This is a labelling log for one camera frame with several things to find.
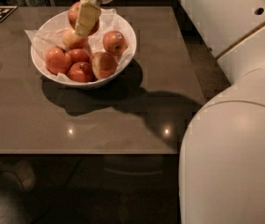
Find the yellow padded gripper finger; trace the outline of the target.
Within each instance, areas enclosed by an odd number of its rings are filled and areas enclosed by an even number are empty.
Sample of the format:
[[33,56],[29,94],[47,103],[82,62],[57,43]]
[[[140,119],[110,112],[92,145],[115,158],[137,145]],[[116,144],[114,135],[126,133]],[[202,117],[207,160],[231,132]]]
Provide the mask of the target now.
[[75,26],[77,35],[86,37],[90,34],[101,15],[100,0],[80,0]]

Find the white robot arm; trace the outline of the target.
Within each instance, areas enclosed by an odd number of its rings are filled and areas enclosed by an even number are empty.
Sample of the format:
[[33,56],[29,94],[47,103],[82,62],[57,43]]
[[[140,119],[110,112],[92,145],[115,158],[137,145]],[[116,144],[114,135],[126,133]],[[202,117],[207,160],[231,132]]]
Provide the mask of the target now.
[[265,0],[178,0],[230,86],[190,122],[181,224],[265,224]]

